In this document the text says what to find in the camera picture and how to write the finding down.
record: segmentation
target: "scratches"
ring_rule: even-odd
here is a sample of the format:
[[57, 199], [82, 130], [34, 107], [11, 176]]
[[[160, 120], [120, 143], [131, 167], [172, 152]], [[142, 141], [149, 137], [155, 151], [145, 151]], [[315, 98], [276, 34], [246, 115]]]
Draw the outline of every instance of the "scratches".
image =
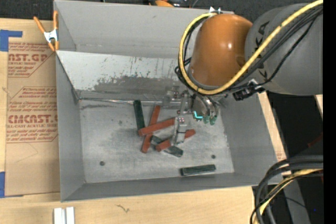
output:
[[125, 209], [122, 205], [116, 205], [116, 206], [117, 206], [117, 207], [120, 207], [122, 210], [124, 210], [124, 212], [125, 212], [126, 214], [130, 211], [129, 208]]

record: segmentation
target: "yellow cable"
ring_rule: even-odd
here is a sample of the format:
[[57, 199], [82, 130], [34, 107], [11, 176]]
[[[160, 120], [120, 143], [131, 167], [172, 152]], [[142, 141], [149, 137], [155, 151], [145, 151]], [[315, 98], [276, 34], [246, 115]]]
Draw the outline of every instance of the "yellow cable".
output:
[[200, 87], [198, 87], [196, 84], [194, 84], [185, 68], [184, 68], [184, 62], [183, 62], [183, 47], [184, 47], [184, 40], [189, 32], [189, 30], [191, 29], [191, 27], [198, 22], [200, 19], [205, 18], [205, 17], [210, 17], [212, 15], [214, 15], [213, 13], [206, 13], [203, 14], [197, 18], [195, 18], [186, 28], [186, 30], [183, 33], [183, 36], [181, 38], [181, 42], [180, 42], [180, 49], [179, 49], [179, 53], [178, 53], [178, 62], [181, 68], [181, 73], [182, 76], [184, 78], [184, 80], [186, 81], [186, 83], [195, 91], [201, 93], [201, 94], [207, 94], [207, 95], [214, 95], [217, 93], [220, 93], [224, 90], [226, 90], [227, 88], [229, 88], [233, 83], [235, 83], [244, 73], [245, 71], [250, 67], [250, 65], [257, 59], [257, 57], [261, 54], [261, 52], [268, 46], [268, 44], [271, 42], [271, 40], [286, 26], [288, 25], [291, 21], [293, 21], [295, 18], [297, 18], [298, 16], [300, 16], [301, 14], [303, 14], [304, 12], [306, 12], [307, 10], [314, 8], [318, 5], [323, 4], [323, 0], [317, 0], [315, 2], [312, 2], [308, 5], [306, 5], [305, 7], [299, 9], [298, 11], [296, 11], [295, 13], [293, 13], [292, 15], [290, 15], [286, 20], [284, 20], [267, 38], [266, 40], [260, 45], [260, 47], [255, 51], [255, 53], [248, 59], [248, 61], [242, 66], [242, 68], [234, 75], [234, 77], [232, 79], [230, 79], [227, 83], [225, 83], [223, 86], [214, 89], [214, 90], [205, 90], [202, 89]]
[[[294, 174], [290, 175], [289, 177], [285, 178], [282, 180], [277, 186], [275, 186], [270, 192], [275, 190], [278, 186], [284, 184], [279, 190], [277, 190], [262, 206], [260, 206], [259, 211], [260, 214], [262, 215], [267, 207], [267, 205], [271, 202], [271, 200], [283, 189], [285, 188], [288, 184], [290, 184], [296, 177], [298, 176], [303, 176], [303, 175], [308, 175], [313, 172], [319, 171], [322, 169], [303, 169], [300, 171], [295, 172]], [[257, 219], [257, 216], [254, 217], [253, 219], [253, 224], [259, 224], [259, 221]]]

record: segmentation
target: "blue tape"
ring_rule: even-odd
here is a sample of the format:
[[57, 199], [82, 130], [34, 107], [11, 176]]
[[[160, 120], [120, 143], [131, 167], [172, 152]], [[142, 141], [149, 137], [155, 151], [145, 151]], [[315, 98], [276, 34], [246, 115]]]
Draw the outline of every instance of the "blue tape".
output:
[[5, 197], [5, 172], [0, 172], [0, 198]]
[[0, 30], [0, 51], [8, 51], [9, 37], [22, 37], [22, 31]]

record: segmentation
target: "metal bracket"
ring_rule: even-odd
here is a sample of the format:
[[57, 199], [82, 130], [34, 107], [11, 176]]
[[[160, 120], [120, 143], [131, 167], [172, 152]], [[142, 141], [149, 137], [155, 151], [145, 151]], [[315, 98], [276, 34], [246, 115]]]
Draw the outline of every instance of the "metal bracket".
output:
[[54, 208], [54, 224], [75, 224], [75, 208]]

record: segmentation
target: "wooden plank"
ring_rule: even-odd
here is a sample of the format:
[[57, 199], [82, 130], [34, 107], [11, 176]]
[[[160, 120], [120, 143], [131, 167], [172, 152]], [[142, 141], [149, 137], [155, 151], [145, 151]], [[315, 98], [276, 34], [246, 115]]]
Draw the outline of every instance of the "wooden plank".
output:
[[266, 92], [258, 94], [261, 109], [263, 110], [265, 121], [268, 127], [269, 135], [273, 144], [274, 151], [277, 156], [277, 160], [281, 161], [282, 159], [287, 158], [286, 152], [283, 147], [281, 136], [278, 130], [277, 123], [274, 118], [272, 107], [269, 103], [269, 99]]
[[0, 219], [7, 224], [52, 223], [54, 208], [74, 206], [76, 224], [248, 224], [253, 210], [250, 187], [65, 203], [59, 199], [59, 193], [1, 199]]
[[323, 94], [315, 95], [316, 103], [323, 119]]

